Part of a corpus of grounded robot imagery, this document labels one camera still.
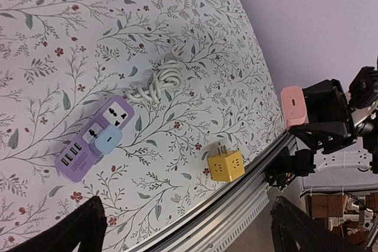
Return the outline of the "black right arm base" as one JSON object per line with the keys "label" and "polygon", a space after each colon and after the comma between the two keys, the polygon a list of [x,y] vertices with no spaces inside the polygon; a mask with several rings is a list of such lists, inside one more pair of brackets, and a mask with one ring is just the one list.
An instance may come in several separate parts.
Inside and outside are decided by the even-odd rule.
{"label": "black right arm base", "polygon": [[288,187],[297,177],[306,177],[315,173],[314,155],[310,149],[297,150],[290,155],[288,147],[284,147],[272,162],[265,168],[265,179],[269,186],[280,191]]}

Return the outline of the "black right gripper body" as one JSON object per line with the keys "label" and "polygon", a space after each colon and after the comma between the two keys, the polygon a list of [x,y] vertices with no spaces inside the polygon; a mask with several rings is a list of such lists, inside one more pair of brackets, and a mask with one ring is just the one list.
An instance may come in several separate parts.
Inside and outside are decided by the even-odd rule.
{"label": "black right gripper body", "polygon": [[364,146],[377,146],[377,70],[360,69],[348,88],[351,134],[363,138]]}

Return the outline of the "purple power strip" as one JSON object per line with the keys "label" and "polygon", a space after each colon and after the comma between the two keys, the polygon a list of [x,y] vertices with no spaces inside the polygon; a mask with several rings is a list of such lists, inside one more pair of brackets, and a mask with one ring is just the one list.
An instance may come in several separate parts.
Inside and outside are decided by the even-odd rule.
{"label": "purple power strip", "polygon": [[134,114],[133,108],[122,96],[111,97],[55,159],[58,171],[70,181],[80,182],[92,166],[105,156],[95,148],[96,138],[109,125],[115,125],[123,134],[123,129]]}

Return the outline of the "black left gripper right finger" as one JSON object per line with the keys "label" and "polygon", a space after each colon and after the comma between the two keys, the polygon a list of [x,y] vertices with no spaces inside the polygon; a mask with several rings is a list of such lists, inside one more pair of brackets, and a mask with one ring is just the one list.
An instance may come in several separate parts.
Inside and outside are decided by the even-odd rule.
{"label": "black left gripper right finger", "polygon": [[271,232],[275,251],[365,251],[320,226],[283,196],[271,209]]}

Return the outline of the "blue plug adapter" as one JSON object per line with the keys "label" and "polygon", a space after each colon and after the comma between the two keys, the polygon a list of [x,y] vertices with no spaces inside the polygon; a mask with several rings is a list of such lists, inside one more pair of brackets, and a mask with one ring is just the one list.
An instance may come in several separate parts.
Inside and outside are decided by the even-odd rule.
{"label": "blue plug adapter", "polygon": [[103,155],[110,154],[122,140],[122,131],[115,125],[109,125],[94,142],[95,148]]}

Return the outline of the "pink plug adapter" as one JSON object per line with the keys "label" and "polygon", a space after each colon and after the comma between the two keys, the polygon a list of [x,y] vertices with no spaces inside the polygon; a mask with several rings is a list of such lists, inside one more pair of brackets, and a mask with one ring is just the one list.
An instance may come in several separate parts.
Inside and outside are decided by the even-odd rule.
{"label": "pink plug adapter", "polygon": [[307,121],[307,107],[302,89],[298,86],[286,87],[281,91],[281,103],[287,129],[302,125]]}

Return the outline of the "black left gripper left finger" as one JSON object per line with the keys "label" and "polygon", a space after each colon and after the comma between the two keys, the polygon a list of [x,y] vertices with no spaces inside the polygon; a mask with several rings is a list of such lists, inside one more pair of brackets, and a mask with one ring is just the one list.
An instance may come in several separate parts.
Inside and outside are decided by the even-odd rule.
{"label": "black left gripper left finger", "polygon": [[102,251],[106,228],[105,209],[95,196],[38,235],[32,251]]}

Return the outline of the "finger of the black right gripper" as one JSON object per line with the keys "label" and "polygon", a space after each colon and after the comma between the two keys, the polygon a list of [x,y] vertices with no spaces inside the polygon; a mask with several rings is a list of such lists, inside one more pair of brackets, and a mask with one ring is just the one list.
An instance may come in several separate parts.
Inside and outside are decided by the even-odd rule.
{"label": "finger of the black right gripper", "polygon": [[302,91],[309,122],[347,122],[350,118],[340,81],[323,80]]}
{"label": "finger of the black right gripper", "polygon": [[299,138],[310,149],[322,149],[325,155],[357,142],[356,131],[344,122],[304,123],[291,126],[288,132]]}

